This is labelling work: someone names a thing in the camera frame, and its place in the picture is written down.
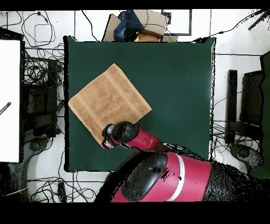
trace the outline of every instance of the white stripe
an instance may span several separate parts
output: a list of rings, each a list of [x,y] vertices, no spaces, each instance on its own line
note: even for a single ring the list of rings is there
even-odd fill
[[[184,164],[184,161],[183,161],[183,159],[182,159],[182,157],[180,155],[177,155],[177,157],[178,157],[178,160],[179,160],[179,163],[180,163],[180,177],[181,177],[181,180],[179,179],[178,185],[176,187],[176,190],[175,190],[174,194],[167,201],[173,201],[173,200],[175,200],[175,198],[178,197],[178,195],[180,194],[180,192],[181,192],[181,190],[183,188],[184,181],[185,181],[185,164]]]

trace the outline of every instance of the wire bundle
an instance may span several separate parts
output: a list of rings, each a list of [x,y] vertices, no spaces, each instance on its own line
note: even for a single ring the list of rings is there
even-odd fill
[[[59,96],[60,86],[63,86],[63,63],[57,60],[59,66],[59,72],[61,76],[57,74],[57,83],[55,88],[57,88],[57,100],[61,101]],[[44,58],[32,58],[29,56],[27,51],[25,51],[25,72],[24,72],[24,83],[47,86],[48,76],[50,75],[48,70],[47,60]]]
[[[74,199],[78,198],[78,197],[82,197],[86,202],[88,202],[88,199],[92,199],[93,197],[96,197],[97,194],[94,190],[90,189],[90,188],[81,188],[79,182],[78,182],[78,171],[76,172],[76,182],[79,186],[79,189],[77,189],[76,187],[74,187],[74,180],[72,181],[72,185],[68,184],[63,178],[60,177],[60,168],[62,165],[62,159],[63,159],[63,154],[65,151],[63,151],[62,155],[61,155],[61,161],[60,161],[60,165],[59,165],[59,169],[58,169],[58,177],[51,177],[51,178],[39,178],[36,180],[28,180],[28,182],[33,182],[33,181],[42,181],[42,180],[46,180],[46,179],[52,179],[54,178],[55,180],[53,181],[45,181],[45,183],[37,189],[37,191],[32,194],[30,200],[31,202],[34,202],[35,197],[38,194],[43,194],[45,196],[45,199],[39,200],[39,201],[35,201],[35,202],[44,202],[46,201],[47,203],[50,203],[52,201],[52,203],[57,203],[57,201],[54,199],[55,196],[58,197],[58,200],[61,201],[62,200],[62,194],[60,192],[54,192],[52,189],[52,184],[56,185],[56,183],[59,184],[60,181],[64,182],[67,186],[72,188],[72,193],[66,195],[67,199],[72,200],[69,203],[72,203],[74,201]],[[104,183],[103,181],[89,181],[92,183]],[[93,196],[88,198],[84,195],[84,193],[86,191],[91,191],[93,193]]]
[[[243,92],[243,91],[249,91],[249,89],[245,89],[245,90],[239,91],[239,92],[237,92],[236,94],[239,94],[239,93],[241,93],[241,92]],[[223,98],[222,100],[216,102],[216,103],[214,104],[213,109],[215,108],[215,106],[216,106],[218,103],[220,103],[221,101],[227,99],[227,97],[225,97],[225,98]],[[229,151],[229,152],[230,152],[230,150],[229,150],[229,144],[228,144],[228,145],[225,145],[225,144],[221,143],[220,140],[223,140],[223,141],[225,140],[225,138],[224,138],[223,135],[225,135],[226,133],[235,134],[235,135],[239,136],[238,140],[235,140],[235,143],[236,143],[236,144],[243,143],[243,144],[246,145],[247,142],[251,142],[251,146],[250,146],[250,147],[252,147],[252,146],[253,146],[253,142],[255,142],[255,143],[257,144],[257,146],[258,146],[257,151],[259,151],[260,145],[259,145],[259,142],[258,142],[258,141],[254,140],[254,139],[252,139],[252,138],[248,138],[248,137],[246,137],[246,136],[240,135],[240,134],[238,134],[238,133],[230,132],[230,131],[226,130],[225,127],[222,127],[221,125],[219,125],[217,122],[224,122],[224,123],[225,123],[226,121],[225,121],[225,120],[214,120],[214,126],[213,126],[213,129],[214,129],[215,131],[218,131],[218,132],[217,132],[217,133],[213,133],[213,136],[212,136],[212,137],[215,137],[215,141],[214,141],[213,149],[212,149],[211,152],[210,152],[210,159],[211,159],[211,160],[216,161],[216,151],[217,151],[217,152],[219,152],[219,153],[222,155],[222,157],[223,157],[223,163],[224,163],[225,158],[224,158],[224,156],[223,156],[222,153],[225,152],[225,151]]]

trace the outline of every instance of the black device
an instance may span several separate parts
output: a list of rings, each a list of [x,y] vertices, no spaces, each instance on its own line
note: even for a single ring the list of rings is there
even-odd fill
[[[24,126],[25,130],[33,130],[34,136],[56,136],[57,125],[57,61],[48,60],[46,85],[23,84]]]
[[[60,195],[60,202],[61,203],[67,203],[67,198],[66,198],[66,192],[65,192],[65,183],[61,181],[58,184],[58,194]]]
[[[230,144],[229,148],[231,155],[246,165],[247,172],[252,168],[263,165],[262,155],[253,148],[242,144]]]

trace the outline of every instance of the black cable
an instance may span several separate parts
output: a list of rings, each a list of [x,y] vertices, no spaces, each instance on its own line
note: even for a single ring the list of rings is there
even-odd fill
[[[51,178],[55,178],[55,180],[54,181],[46,181],[33,195],[31,195],[31,201],[33,201],[34,200],[34,198],[35,198],[35,196],[37,195],[37,194],[39,194],[39,193],[43,193],[44,194],[44,191],[48,191],[48,192],[50,192],[51,193],[51,196],[52,197],[54,197],[54,196],[58,196],[58,197],[60,197],[60,194],[59,193],[55,193],[55,192],[53,192],[53,190],[52,190],[52,188],[50,187],[51,186],[51,184],[53,184],[53,183],[55,183],[55,182],[57,182],[57,183],[59,183],[59,181],[62,181],[62,182],[64,182],[67,186],[69,186],[69,187],[71,187],[73,190],[75,190],[75,191],[73,191],[73,193],[78,193],[79,195],[77,196],[77,197],[79,197],[79,196],[81,196],[86,202],[87,202],[87,199],[86,199],[86,197],[83,195],[83,192],[81,192],[80,193],[80,191],[81,190],[84,190],[84,189],[80,189],[80,190],[78,190],[76,187],[74,187],[74,186],[71,186],[71,185],[69,185],[64,179],[62,179],[62,178],[58,178],[58,177],[51,177]],[[44,179],[51,179],[51,178],[39,178],[39,179],[36,179],[36,180],[28,180],[27,182],[33,182],[33,181],[38,181],[38,180],[44,180]],[[45,201],[45,200],[47,200],[47,202],[49,202],[50,200],[53,200],[54,201],[54,199],[52,199],[52,198],[47,198],[47,199],[44,199],[44,200],[42,200],[42,201]]]
[[[85,198],[87,198],[87,199],[92,199],[94,196],[97,196],[97,194],[95,193],[95,191],[92,190],[92,189],[90,189],[90,188],[86,188],[86,190],[82,192],[83,189],[81,188],[81,186],[80,186],[80,184],[79,184],[79,182],[78,182],[78,173],[79,173],[79,172],[77,171],[77,174],[76,174],[76,182],[77,182],[77,184],[78,184],[78,186],[79,186],[79,188],[80,188],[80,190],[81,190],[81,193],[83,194],[86,190],[90,190],[90,191],[92,191],[92,193],[93,193],[93,196],[92,196],[92,197],[87,198],[87,197],[85,196]]]
[[[59,165],[59,168],[58,168],[58,177],[60,179],[60,168],[61,168],[61,165],[62,165],[62,160],[63,160],[63,154],[64,154],[65,150],[63,151],[62,155],[61,155],[61,160],[60,160],[60,165]]]
[[[88,20],[88,22],[90,23],[90,25],[91,25],[91,33],[92,33],[92,36],[95,38],[95,36],[94,36],[94,34],[93,34],[93,26],[92,26],[92,23],[91,23],[91,21],[88,19],[88,17],[85,15],[85,13],[83,12],[83,10],[81,10],[82,11],[82,14],[85,16],[85,18]]]
[[[65,134],[62,132],[62,130],[59,128],[58,124],[57,124],[56,126],[57,126],[57,128],[61,131],[61,133],[62,133],[63,135],[65,135]]]
[[[53,27],[53,25],[51,24],[50,18],[48,17],[48,14],[47,14],[46,11],[45,11],[45,13],[46,13],[47,18],[46,18],[45,16],[43,16],[42,14],[40,14],[40,12],[38,12],[38,13],[32,13],[32,14],[30,14],[25,20],[24,20],[23,13],[22,13],[22,18],[23,18],[22,33],[23,33],[23,35],[25,36],[25,38],[26,38],[26,40],[27,40],[29,46],[31,46],[32,48],[36,48],[36,47],[40,47],[40,46],[46,46],[46,45],[49,45],[51,42],[53,42],[53,41],[52,41],[52,37],[53,37],[53,30],[54,30],[54,27]],[[33,15],[39,15],[39,16],[42,16],[42,17],[45,19],[45,21],[46,21],[46,22],[49,21],[49,24],[51,25],[51,38],[50,38],[50,40],[48,41],[47,44],[37,45],[37,44],[36,44],[36,40],[35,40],[29,33],[27,33],[27,31],[26,31],[26,29],[25,29],[25,22],[26,22],[31,16],[33,16]],[[32,45],[30,44],[30,42],[29,42],[27,36],[25,35],[25,33],[27,33],[27,34],[35,41],[36,46],[32,46]]]
[[[217,137],[216,137],[216,140],[214,141],[214,147],[213,147],[213,151],[211,153],[211,158],[215,161],[216,161],[216,145],[217,145]]]
[[[47,150],[49,150],[49,149],[52,147],[52,145],[53,145],[53,140],[54,140],[54,138],[52,139],[51,146],[50,146],[49,148],[45,149],[44,151],[47,151]]]
[[[225,133],[215,133],[215,134],[213,134],[213,135],[217,135],[216,136],[216,140],[217,140],[217,138],[219,137],[219,135],[222,135],[222,134],[225,134]],[[238,138],[238,140],[234,140],[234,142],[236,142],[236,144],[240,144],[240,143],[242,143],[242,142],[251,142],[252,144],[251,144],[251,146],[249,146],[249,147],[252,147],[253,146],[253,141],[255,141],[256,142],[256,144],[258,145],[258,148],[257,148],[257,150],[259,149],[259,143],[256,141],[256,140],[254,140],[254,139],[249,139],[249,140],[246,140],[246,138],[247,138],[247,136],[239,136],[239,138]],[[224,147],[225,148],[225,146],[220,142],[220,141],[218,141],[219,142],[219,144],[220,144],[220,146],[216,146],[216,144],[214,144],[214,151],[215,151],[215,149],[217,149],[217,148],[219,148],[219,147]],[[222,154],[224,151],[226,151],[226,150],[228,150],[228,147],[229,147],[229,144],[227,145],[227,147],[225,148],[225,150],[223,150],[222,152],[219,150],[219,152]]]
[[[36,40],[36,27],[37,26],[42,26],[42,25],[49,25],[49,24],[37,24],[37,25],[35,25],[35,31],[34,31],[34,33],[35,33],[35,35],[34,35],[34,38],[30,35],[30,34],[28,34],[35,42],[37,42],[37,43],[46,43],[46,42],[54,42],[55,41],[55,31],[54,31],[54,27],[53,27],[53,25],[52,24],[50,24],[50,26],[52,26],[52,29],[53,29],[53,34],[54,34],[54,40],[51,40],[51,41],[37,41]]]
[[[213,120],[213,122],[227,122],[226,120]]]
[[[8,13],[7,13],[7,24],[6,25],[3,25],[3,26],[0,26],[0,27],[4,27],[4,26],[6,26],[6,29],[8,29],[8,26],[13,26],[13,25],[18,25],[18,24],[20,24],[21,22],[22,22],[22,17],[21,17],[21,15],[19,14],[19,12],[18,11],[16,11],[17,12],[17,14],[19,15],[19,17],[21,18],[21,20],[18,22],[18,23],[13,23],[13,24],[8,24]]]
[[[245,135],[241,135],[240,133],[234,133],[234,132],[230,132],[230,131],[228,131],[228,130],[226,130],[226,128],[224,128],[224,127],[222,127],[222,126],[220,126],[219,124],[217,124],[217,123],[214,123],[215,125],[217,125],[218,126],[218,128],[217,127],[213,127],[214,129],[216,129],[216,130],[219,130],[220,131],[220,129],[223,129],[225,132],[227,132],[227,133],[230,133],[230,134],[234,134],[234,135],[239,135],[239,136],[242,136],[242,137],[245,137]]]
[[[258,10],[257,12],[253,12],[253,13],[249,14],[248,16],[246,16],[245,18],[243,18],[242,20],[240,20],[240,21],[239,21],[233,28],[231,28],[230,30],[227,30],[227,31],[220,31],[220,32],[218,32],[218,33],[215,33],[215,34],[210,35],[209,37],[214,36],[214,35],[217,35],[217,34],[223,34],[223,33],[230,32],[230,31],[232,31],[233,29],[235,29],[235,28],[239,25],[239,23],[241,23],[243,20],[245,20],[245,19],[247,19],[247,18],[249,18],[249,17],[251,17],[251,16],[254,16],[254,15],[259,15],[260,13],[263,13],[264,11],[265,11],[265,10]]]
[[[73,202],[74,202],[74,172],[72,173],[72,203]]]
[[[36,181],[39,181],[39,182],[54,182],[54,181],[51,181],[51,180],[48,180],[48,179],[51,179],[51,178],[59,178],[57,176],[52,176],[50,178],[38,178],[38,179],[28,179],[27,182],[36,182]],[[104,183],[104,181],[78,181],[78,182],[84,182],[84,183]]]
[[[25,54],[25,80],[24,80],[24,83],[25,84],[37,84],[37,85],[47,86],[47,77],[48,77],[48,75],[50,75],[49,71],[48,71],[47,63],[45,63],[47,60],[45,60],[43,58],[43,56],[40,56],[39,54],[38,54],[38,56],[42,57],[41,59],[31,58],[27,52],[25,52],[25,53],[26,54]],[[63,66],[62,66],[62,63],[58,59],[56,59],[56,61],[57,61],[57,65],[61,69],[58,72],[62,73],[61,77],[59,74],[57,74],[57,83],[56,83],[57,96],[56,96],[56,98],[58,101],[61,101],[59,93],[60,93],[60,86],[63,86],[63,81],[62,81],[63,80]]]
[[[215,106],[219,103],[219,102],[221,102],[221,101],[223,101],[223,100],[225,100],[225,99],[227,99],[229,96],[227,96],[227,97],[225,97],[224,99],[222,99],[222,100],[220,100],[220,101],[218,101],[218,102],[216,102],[215,103],[215,105],[213,106],[213,109],[215,108]]]
[[[193,40],[192,42],[200,42],[201,40],[210,38],[211,36],[215,36],[215,35],[217,35],[217,34],[223,34],[223,33],[230,32],[230,31],[232,31],[233,29],[235,29],[235,28],[239,25],[239,23],[241,23],[243,20],[245,20],[245,19],[247,19],[247,18],[249,18],[249,17],[251,17],[251,16],[254,16],[254,15],[259,15],[260,13],[263,13],[264,11],[265,11],[265,10],[259,10],[259,11],[257,11],[257,12],[254,12],[254,13],[249,14],[248,16],[246,16],[245,18],[243,18],[242,20],[240,20],[240,21],[239,21],[233,28],[231,28],[230,30],[220,31],[220,32],[218,32],[218,33],[215,33],[215,34],[206,36],[206,37],[204,37],[204,38],[197,38],[197,39]]]

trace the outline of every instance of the cable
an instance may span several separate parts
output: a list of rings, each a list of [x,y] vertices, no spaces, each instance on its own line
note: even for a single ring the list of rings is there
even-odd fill
[[[217,103],[215,103],[215,105],[213,106],[213,109],[215,108],[215,106],[216,106],[219,102],[221,102],[221,101],[227,99],[229,96],[227,96],[227,97],[225,97],[224,99],[222,99],[222,100],[218,101]]]
[[[57,65],[59,67],[59,74],[57,74],[57,83],[55,84],[57,87],[57,100],[61,101],[60,99],[60,86],[63,86],[63,66],[62,63],[56,59]],[[36,84],[47,86],[47,79],[50,75],[47,65],[47,59],[44,58],[31,58],[29,54],[25,51],[25,84]]]
[[[81,10],[82,11],[82,14],[85,16],[85,18],[88,20],[88,22],[90,23],[90,25],[91,25],[91,33],[92,33],[92,36],[95,38],[95,36],[94,36],[94,34],[93,34],[93,26],[92,26],[92,23],[91,23],[91,21],[88,19],[88,17],[85,15],[85,13],[83,12],[83,10]]]
[[[38,179],[33,179],[33,180],[30,180],[28,179],[27,182],[36,182],[36,181],[39,181],[39,182],[54,182],[54,181],[51,181],[51,180],[48,180],[48,179],[51,179],[51,178],[59,178],[57,176],[52,176],[50,178],[38,178]],[[78,182],[85,182],[85,183],[104,183],[104,181],[78,181]]]
[[[73,202],[74,202],[74,172],[72,173],[72,203]]]
[[[61,155],[61,161],[60,161],[60,165],[59,165],[59,168],[58,168],[58,177],[60,178],[60,168],[61,168],[61,165],[62,165],[62,159],[63,159],[63,154],[64,154],[65,150],[63,151],[62,155]]]
[[[79,184],[79,182],[78,182],[78,179],[77,179],[77,177],[78,177],[78,173],[79,172],[77,172],[77,174],[76,174],[76,182],[77,182],[77,184],[78,184],[78,186],[79,186],[79,188],[80,188],[80,190],[81,190],[81,193],[83,194],[83,192],[82,192],[82,188],[81,188],[81,186],[80,186],[80,184]],[[87,188],[86,190],[90,190],[90,191],[92,191],[92,193],[93,193],[93,196],[92,197],[90,197],[90,198],[87,198],[86,196],[85,196],[85,198],[87,198],[87,199],[92,199],[94,196],[97,196],[97,194],[95,193],[95,191],[94,190],[92,190],[92,189],[90,189],[90,188]]]
[[[18,22],[18,23],[14,23],[14,24],[8,24],[8,17],[7,17],[7,24],[6,25],[3,25],[3,26],[0,26],[0,27],[4,27],[4,26],[6,26],[6,29],[8,29],[8,26],[13,26],[13,25],[18,25],[18,24],[20,24],[21,22],[22,22],[22,17],[21,17],[21,15],[19,14],[19,12],[18,11],[16,11],[17,12],[17,14],[19,15],[19,17],[21,18],[21,20]]]
[[[61,131],[61,133],[62,133],[63,135],[65,135],[65,134],[62,132],[62,130],[59,128],[58,124],[57,124],[56,126],[57,126],[57,128]]]
[[[52,142],[51,142],[51,146],[49,148],[45,149],[44,151],[47,151],[47,150],[49,150],[52,147],[52,145],[53,145],[53,139],[52,139]]]
[[[47,18],[46,18],[45,16],[43,16],[40,12],[38,12],[38,13],[32,13],[32,14],[29,15],[25,20],[24,20],[24,17],[23,17],[22,33],[23,33],[23,35],[25,36],[25,38],[26,38],[26,40],[27,40],[29,46],[31,46],[31,47],[33,47],[33,48],[39,47],[39,46],[46,46],[46,45],[49,45],[51,42],[53,42],[53,41],[52,41],[52,37],[53,37],[54,27],[53,27],[53,25],[51,24],[51,21],[50,21],[50,19],[49,19],[48,14],[47,14],[46,11],[45,11],[45,13],[46,13]],[[45,19],[45,21],[46,21],[47,23],[48,23],[48,21],[49,21],[49,24],[51,25],[51,38],[50,38],[50,40],[48,41],[47,44],[41,44],[41,45],[32,46],[32,45],[29,43],[29,40],[28,40],[27,36],[25,35],[25,33],[27,33],[27,31],[26,31],[26,29],[25,29],[25,22],[26,22],[31,16],[33,16],[33,15],[39,15],[39,16],[42,16],[42,17]],[[36,44],[36,40],[35,40],[29,33],[27,33],[27,34],[35,41],[35,44]]]
[[[227,145],[227,147],[225,147],[225,146],[218,140],[218,138],[221,138],[222,140],[225,140],[225,138],[224,138],[222,135],[224,135],[226,132],[227,132],[227,133],[230,133],[230,132],[226,131],[226,129],[225,129],[224,127],[222,127],[222,126],[220,126],[220,125],[218,125],[218,124],[216,124],[216,123],[214,123],[214,124],[217,125],[218,128],[216,128],[216,127],[213,127],[213,128],[219,130],[221,133],[213,133],[213,136],[216,136],[216,140],[215,140],[215,142],[214,142],[214,147],[213,147],[211,159],[213,159],[213,160],[216,161],[216,159],[215,159],[215,158],[216,158],[216,152],[215,152],[215,151],[217,150],[217,151],[222,155],[222,157],[223,157],[223,162],[224,162],[225,158],[224,158],[224,156],[223,156],[222,153],[223,153],[224,151],[226,151],[226,150],[228,150],[228,151],[230,152],[230,150],[228,149],[228,148],[229,148],[229,144]],[[249,147],[252,147],[253,141],[255,141],[255,142],[257,143],[257,145],[258,145],[257,150],[259,150],[259,143],[258,143],[256,140],[254,140],[254,139],[252,139],[252,138],[250,138],[249,140],[246,140],[246,139],[247,139],[247,136],[243,136],[243,135],[240,135],[240,134],[238,134],[238,133],[232,133],[232,134],[235,134],[235,135],[238,135],[238,136],[239,136],[239,138],[238,138],[237,140],[234,140],[235,144],[244,143],[244,145],[246,145],[246,144],[245,144],[246,142],[251,142],[252,144],[251,144],[251,146],[249,146]],[[225,150],[220,151],[219,147],[223,147]]]
[[[24,189],[21,189],[21,190],[18,190],[18,191],[15,191],[15,192],[13,192],[13,193],[10,193],[10,194],[7,194],[6,196],[9,196],[9,195],[12,195],[12,194],[16,194],[16,193],[19,193],[19,192],[21,192],[21,191],[24,191],[24,190],[26,190],[28,187],[26,187],[26,188],[24,188]]]
[[[209,37],[214,36],[214,35],[217,35],[217,34],[223,34],[223,33],[230,32],[230,31],[232,31],[233,29],[235,29],[235,28],[239,25],[239,23],[241,23],[243,20],[245,20],[245,19],[247,19],[247,18],[249,18],[249,17],[251,17],[251,16],[258,15],[258,14],[260,14],[260,13],[263,13],[264,11],[265,11],[265,10],[259,10],[259,11],[257,11],[257,12],[251,13],[251,14],[249,14],[248,16],[246,16],[245,18],[243,18],[242,20],[240,20],[240,21],[239,21],[233,28],[231,28],[230,30],[227,30],[227,31],[220,31],[220,32],[218,32],[218,33],[215,33],[215,34],[210,35]]]
[[[83,192],[82,192],[82,190],[91,190],[93,193],[94,193],[94,191],[92,190],[92,189],[80,189],[80,190],[78,190],[76,187],[74,187],[74,186],[72,186],[72,185],[69,185],[64,179],[62,179],[62,178],[58,178],[58,177],[50,177],[50,178],[39,178],[39,179],[36,179],[36,180],[28,180],[27,182],[33,182],[33,181],[38,181],[38,180],[44,180],[44,179],[51,179],[51,178],[55,178],[55,180],[54,181],[46,181],[34,194],[32,194],[31,195],[31,202],[33,202],[33,200],[34,200],[34,198],[36,197],[36,195],[37,194],[39,194],[39,193],[45,193],[44,191],[46,191],[46,192],[49,192],[50,194],[51,194],[51,198],[49,199],[47,196],[45,196],[46,197],[46,199],[43,199],[43,200],[41,200],[41,201],[39,201],[39,202],[42,202],[42,201],[47,201],[48,203],[49,203],[49,201],[50,200],[53,200],[53,203],[56,203],[55,201],[54,201],[54,199],[53,199],[53,197],[54,196],[58,196],[59,197],[59,201],[61,201],[61,198],[60,198],[60,194],[59,193],[55,193],[53,190],[52,190],[52,188],[51,188],[51,184],[56,184],[56,182],[57,183],[59,183],[59,181],[62,181],[62,182],[64,182],[67,186],[69,186],[69,187],[71,187],[73,190],[75,190],[74,192],[73,192],[73,194],[75,194],[75,193],[78,193],[79,195],[76,197],[76,198],[78,198],[78,197],[82,197],[86,202],[87,202],[87,199],[86,199],[86,197],[83,195]],[[72,197],[70,197],[70,195],[72,195],[72,193],[71,194],[68,194],[67,195],[67,198],[69,198],[69,199],[73,199]]]
[[[213,122],[227,122],[226,120],[213,120]]]
[[[215,34],[206,36],[206,37],[204,37],[204,38],[197,38],[197,39],[193,40],[192,42],[201,42],[202,40],[206,40],[206,39],[210,38],[211,36],[215,36],[215,35],[217,35],[217,34],[223,34],[223,33],[230,32],[230,31],[232,31],[233,29],[235,29],[235,28],[239,25],[239,23],[241,23],[243,20],[245,20],[245,19],[247,19],[247,18],[249,18],[249,17],[251,17],[251,16],[259,15],[260,13],[263,13],[264,11],[265,11],[265,10],[259,10],[259,11],[257,11],[257,12],[254,12],[254,13],[249,14],[248,16],[246,16],[245,18],[243,18],[242,20],[240,20],[240,21],[239,21],[233,28],[231,28],[230,30],[227,30],[227,31],[220,31],[220,32],[218,32],[218,33],[215,33]]]

